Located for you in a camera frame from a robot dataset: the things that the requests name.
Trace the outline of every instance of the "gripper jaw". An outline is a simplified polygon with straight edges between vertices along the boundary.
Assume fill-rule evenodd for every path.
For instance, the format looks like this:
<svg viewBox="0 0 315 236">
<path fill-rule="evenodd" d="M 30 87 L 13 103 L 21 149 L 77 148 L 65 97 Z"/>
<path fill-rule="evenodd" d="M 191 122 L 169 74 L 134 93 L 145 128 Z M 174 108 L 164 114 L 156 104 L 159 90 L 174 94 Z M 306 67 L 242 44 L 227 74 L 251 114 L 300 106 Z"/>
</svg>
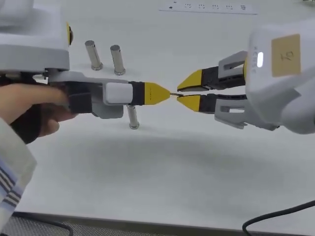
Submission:
<svg viewBox="0 0 315 236">
<path fill-rule="evenodd" d="M 219 61 L 218 66 L 200 69 L 189 75 L 177 87 L 177 91 L 223 90 L 245 85 L 243 68 L 246 51 L 240 51 Z"/>
<path fill-rule="evenodd" d="M 248 102 L 246 95 L 210 93 L 207 95 L 180 96 L 177 100 L 195 112 L 213 114 L 215 120 L 235 128 L 244 129 L 247 124 L 271 131 L 278 128 L 278 126 L 267 124 L 260 119 Z"/>
</svg>

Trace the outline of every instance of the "robotic arm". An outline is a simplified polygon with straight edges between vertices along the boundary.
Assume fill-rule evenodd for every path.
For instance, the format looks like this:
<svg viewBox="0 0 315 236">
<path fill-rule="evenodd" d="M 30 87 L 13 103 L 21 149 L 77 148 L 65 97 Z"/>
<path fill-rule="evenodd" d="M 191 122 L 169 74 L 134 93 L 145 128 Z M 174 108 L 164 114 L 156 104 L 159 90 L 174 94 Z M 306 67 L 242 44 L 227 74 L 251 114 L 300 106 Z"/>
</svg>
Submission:
<svg viewBox="0 0 315 236">
<path fill-rule="evenodd" d="M 275 130 L 283 125 L 300 133 L 315 132 L 314 21 L 263 26 L 250 37 L 249 51 L 197 70 L 177 88 L 180 92 L 245 86 L 241 95 L 183 95 L 177 100 L 195 112 L 243 129 L 251 124 Z M 170 97 L 148 82 L 89 78 L 70 71 L 70 26 L 58 7 L 34 6 L 33 0 L 0 0 L 0 76 L 9 83 L 35 83 L 43 75 L 51 86 L 63 86 L 74 113 L 103 119 L 121 118 L 124 105 L 155 105 Z"/>
<path fill-rule="evenodd" d="M 200 91 L 245 86 L 246 94 L 190 95 L 178 101 L 241 129 L 252 124 L 267 130 L 284 126 L 298 134 L 315 133 L 314 22 L 262 26 L 251 33 L 248 53 L 238 52 L 216 67 L 198 70 L 177 88 Z"/>
</svg>

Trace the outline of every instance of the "metal cylinder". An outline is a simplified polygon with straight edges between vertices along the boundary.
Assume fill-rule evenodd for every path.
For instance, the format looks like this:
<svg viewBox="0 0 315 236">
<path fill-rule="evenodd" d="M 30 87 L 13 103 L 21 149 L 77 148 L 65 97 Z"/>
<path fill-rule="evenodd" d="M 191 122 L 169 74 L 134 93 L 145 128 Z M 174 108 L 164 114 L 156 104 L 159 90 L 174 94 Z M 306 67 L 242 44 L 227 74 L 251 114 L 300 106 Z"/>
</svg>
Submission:
<svg viewBox="0 0 315 236">
<path fill-rule="evenodd" d="M 124 68 L 122 52 L 119 45 L 113 45 L 110 47 L 110 52 L 112 53 L 113 63 L 114 63 L 114 72 L 116 75 L 124 75 L 126 69 Z"/>
<path fill-rule="evenodd" d="M 92 70 L 101 70 L 103 68 L 103 64 L 99 59 L 95 43 L 92 40 L 88 40 L 85 42 L 85 47 L 87 48 Z"/>
<path fill-rule="evenodd" d="M 127 105 L 127 110 L 128 110 L 128 116 L 129 116 L 129 127 L 131 129 L 139 128 L 140 124 L 137 118 L 136 107 Z"/>
</svg>

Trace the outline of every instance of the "handwritten number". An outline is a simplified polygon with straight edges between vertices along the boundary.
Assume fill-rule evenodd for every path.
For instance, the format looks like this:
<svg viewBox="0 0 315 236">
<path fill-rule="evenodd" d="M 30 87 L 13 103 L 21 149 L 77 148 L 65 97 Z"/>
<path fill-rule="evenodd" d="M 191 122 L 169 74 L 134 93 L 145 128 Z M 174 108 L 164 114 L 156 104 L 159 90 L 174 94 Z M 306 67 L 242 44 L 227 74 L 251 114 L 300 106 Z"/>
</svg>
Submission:
<svg viewBox="0 0 315 236">
<path fill-rule="evenodd" d="M 281 60 L 284 61 L 284 60 L 292 60 L 294 57 L 294 54 L 292 51 L 290 52 L 286 52 L 285 54 L 281 54 Z"/>
</svg>

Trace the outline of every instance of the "power strip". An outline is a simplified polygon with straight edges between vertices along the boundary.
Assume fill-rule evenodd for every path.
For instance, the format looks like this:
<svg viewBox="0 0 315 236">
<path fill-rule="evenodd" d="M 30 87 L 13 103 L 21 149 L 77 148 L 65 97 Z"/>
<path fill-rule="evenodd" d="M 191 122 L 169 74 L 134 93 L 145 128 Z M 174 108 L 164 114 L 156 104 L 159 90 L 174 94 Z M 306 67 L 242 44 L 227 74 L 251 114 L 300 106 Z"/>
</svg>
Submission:
<svg viewBox="0 0 315 236">
<path fill-rule="evenodd" d="M 222 14 L 247 14 L 257 15 L 252 6 L 240 3 L 222 3 L 222 2 L 194 2 L 172 0 L 159 9 L 160 11 L 182 11 L 199 13 L 222 13 Z"/>
</svg>

